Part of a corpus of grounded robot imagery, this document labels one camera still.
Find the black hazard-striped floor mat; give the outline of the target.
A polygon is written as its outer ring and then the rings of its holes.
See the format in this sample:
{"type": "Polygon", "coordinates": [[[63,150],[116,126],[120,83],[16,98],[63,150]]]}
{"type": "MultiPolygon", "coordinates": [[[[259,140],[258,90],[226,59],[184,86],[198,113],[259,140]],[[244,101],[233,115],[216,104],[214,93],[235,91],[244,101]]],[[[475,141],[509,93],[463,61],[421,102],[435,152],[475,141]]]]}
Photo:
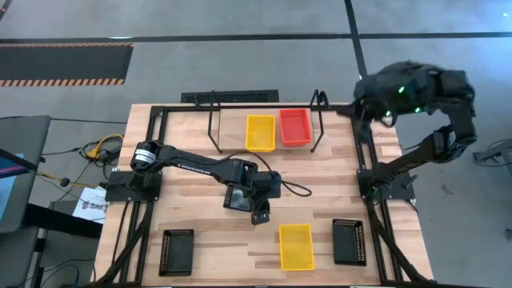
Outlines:
{"type": "Polygon", "coordinates": [[[0,87],[120,86],[132,43],[0,44],[0,87]]]}

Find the black floor stand base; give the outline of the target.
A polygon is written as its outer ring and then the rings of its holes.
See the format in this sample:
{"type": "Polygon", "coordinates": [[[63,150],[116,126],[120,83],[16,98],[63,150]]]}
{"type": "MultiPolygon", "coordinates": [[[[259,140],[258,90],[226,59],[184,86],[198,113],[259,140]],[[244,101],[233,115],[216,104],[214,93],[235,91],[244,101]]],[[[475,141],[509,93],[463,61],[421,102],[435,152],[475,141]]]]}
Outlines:
{"type": "Polygon", "coordinates": [[[512,138],[498,140],[482,152],[473,152],[473,163],[487,168],[507,168],[512,177],[512,138]]]}

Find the laptop computer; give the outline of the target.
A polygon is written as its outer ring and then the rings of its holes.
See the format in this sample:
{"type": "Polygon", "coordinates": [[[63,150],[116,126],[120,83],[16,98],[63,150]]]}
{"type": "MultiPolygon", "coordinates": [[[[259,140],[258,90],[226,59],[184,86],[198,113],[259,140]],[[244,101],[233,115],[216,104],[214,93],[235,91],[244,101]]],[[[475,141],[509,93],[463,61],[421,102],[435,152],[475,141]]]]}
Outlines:
{"type": "Polygon", "coordinates": [[[38,169],[37,164],[24,157],[24,154],[12,154],[0,149],[0,221],[6,216],[7,203],[13,193],[16,177],[38,169]]]}

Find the white printed paper sheet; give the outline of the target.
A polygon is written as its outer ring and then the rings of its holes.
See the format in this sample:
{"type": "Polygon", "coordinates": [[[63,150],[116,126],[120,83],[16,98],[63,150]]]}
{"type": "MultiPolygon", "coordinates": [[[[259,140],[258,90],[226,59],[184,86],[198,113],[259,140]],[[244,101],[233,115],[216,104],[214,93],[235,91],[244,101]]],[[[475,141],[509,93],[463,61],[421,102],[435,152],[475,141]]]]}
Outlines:
{"type": "Polygon", "coordinates": [[[106,191],[101,187],[85,188],[72,215],[76,218],[103,224],[108,207],[105,196],[106,191]]]}

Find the wooden shelf with black frame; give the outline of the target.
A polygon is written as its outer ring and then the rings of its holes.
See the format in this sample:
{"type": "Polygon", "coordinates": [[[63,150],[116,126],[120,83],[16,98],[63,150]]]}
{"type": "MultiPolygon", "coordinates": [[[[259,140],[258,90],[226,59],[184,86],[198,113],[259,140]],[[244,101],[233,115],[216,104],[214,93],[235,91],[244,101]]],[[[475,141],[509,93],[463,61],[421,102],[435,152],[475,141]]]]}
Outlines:
{"type": "Polygon", "coordinates": [[[218,152],[239,151],[246,149],[246,120],[250,114],[275,116],[275,151],[308,150],[313,153],[322,140],[325,130],[322,113],[330,107],[325,92],[316,90],[310,102],[295,104],[247,103],[243,105],[211,104],[210,108],[218,110],[217,135],[212,135],[213,121],[209,120],[208,135],[218,152]],[[283,109],[308,109],[312,142],[305,146],[284,146],[281,141],[279,111],[283,109]]]}

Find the black desk support bar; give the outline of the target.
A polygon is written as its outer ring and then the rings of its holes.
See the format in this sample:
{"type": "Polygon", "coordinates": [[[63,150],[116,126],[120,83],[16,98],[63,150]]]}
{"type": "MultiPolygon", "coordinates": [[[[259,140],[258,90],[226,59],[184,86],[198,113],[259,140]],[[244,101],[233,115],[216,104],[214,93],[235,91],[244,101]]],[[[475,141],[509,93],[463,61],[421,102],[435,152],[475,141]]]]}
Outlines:
{"type": "Polygon", "coordinates": [[[22,224],[86,238],[100,238],[102,232],[101,223],[30,203],[26,206],[22,224]]]}

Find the black plastic basket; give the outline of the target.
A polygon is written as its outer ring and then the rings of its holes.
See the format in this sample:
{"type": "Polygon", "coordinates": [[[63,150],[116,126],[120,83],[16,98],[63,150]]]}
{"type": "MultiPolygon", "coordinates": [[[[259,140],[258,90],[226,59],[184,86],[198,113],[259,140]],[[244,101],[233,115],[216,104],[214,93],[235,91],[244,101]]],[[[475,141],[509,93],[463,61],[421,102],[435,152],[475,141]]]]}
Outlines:
{"type": "Polygon", "coordinates": [[[333,258],[336,265],[366,266],[362,221],[333,219],[332,237],[333,258]]]}
{"type": "Polygon", "coordinates": [[[165,230],[158,275],[160,277],[191,276],[194,255],[194,230],[165,230]]]}
{"type": "Polygon", "coordinates": [[[241,212],[254,211],[254,199],[252,190],[240,190],[228,187],[223,202],[223,207],[229,210],[241,212]]]}

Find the orange plastic basket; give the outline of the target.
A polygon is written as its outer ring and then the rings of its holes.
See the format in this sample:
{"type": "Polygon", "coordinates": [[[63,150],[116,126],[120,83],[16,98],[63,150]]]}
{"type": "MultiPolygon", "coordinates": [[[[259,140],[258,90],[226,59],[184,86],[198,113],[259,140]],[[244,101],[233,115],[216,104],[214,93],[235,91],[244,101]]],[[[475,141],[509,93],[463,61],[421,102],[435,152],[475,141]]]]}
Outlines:
{"type": "Polygon", "coordinates": [[[281,141],[284,146],[305,146],[312,142],[310,111],[283,109],[279,111],[281,141]]]}

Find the dark grey desk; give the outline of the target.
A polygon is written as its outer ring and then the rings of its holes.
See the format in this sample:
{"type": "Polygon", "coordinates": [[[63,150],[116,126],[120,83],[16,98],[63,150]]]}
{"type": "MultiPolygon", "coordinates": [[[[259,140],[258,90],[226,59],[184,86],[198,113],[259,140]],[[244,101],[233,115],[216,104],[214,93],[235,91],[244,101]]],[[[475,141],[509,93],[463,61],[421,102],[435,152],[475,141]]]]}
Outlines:
{"type": "MultiPolygon", "coordinates": [[[[25,160],[39,164],[49,125],[47,115],[0,119],[0,149],[24,154],[25,160]]],[[[16,177],[6,216],[0,221],[0,234],[16,231],[22,225],[34,179],[35,172],[16,177]]]]}

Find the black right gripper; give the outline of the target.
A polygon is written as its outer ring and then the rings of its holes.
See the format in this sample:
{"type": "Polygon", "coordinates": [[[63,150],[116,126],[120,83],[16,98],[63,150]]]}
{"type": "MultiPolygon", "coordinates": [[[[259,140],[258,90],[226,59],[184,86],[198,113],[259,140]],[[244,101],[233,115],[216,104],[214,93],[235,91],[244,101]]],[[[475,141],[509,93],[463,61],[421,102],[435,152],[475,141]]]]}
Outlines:
{"type": "Polygon", "coordinates": [[[360,79],[353,101],[357,128],[369,128],[372,122],[393,127],[400,115],[423,112],[418,76],[424,67],[411,60],[396,62],[360,79]]]}

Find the yellow plastic basket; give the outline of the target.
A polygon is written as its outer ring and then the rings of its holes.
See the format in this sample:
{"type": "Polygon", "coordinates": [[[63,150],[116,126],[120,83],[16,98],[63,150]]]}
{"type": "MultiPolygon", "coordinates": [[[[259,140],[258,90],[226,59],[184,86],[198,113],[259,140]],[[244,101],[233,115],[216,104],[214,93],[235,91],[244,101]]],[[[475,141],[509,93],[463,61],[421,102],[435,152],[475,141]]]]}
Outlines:
{"type": "Polygon", "coordinates": [[[275,116],[250,114],[246,120],[246,149],[269,153],[275,150],[275,116]]]}
{"type": "Polygon", "coordinates": [[[280,225],[279,249],[282,270],[305,271],[315,268],[310,224],[280,225]]]}

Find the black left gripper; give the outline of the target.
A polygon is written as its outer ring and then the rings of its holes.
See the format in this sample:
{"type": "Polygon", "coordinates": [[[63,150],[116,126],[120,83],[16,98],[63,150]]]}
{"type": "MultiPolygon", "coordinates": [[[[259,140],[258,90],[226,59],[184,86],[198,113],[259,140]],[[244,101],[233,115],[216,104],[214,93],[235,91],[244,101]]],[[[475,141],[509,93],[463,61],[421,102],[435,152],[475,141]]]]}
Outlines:
{"type": "Polygon", "coordinates": [[[254,207],[251,211],[253,226],[267,223],[270,220],[270,198],[281,197],[282,177],[277,171],[258,171],[253,176],[254,207]]]}

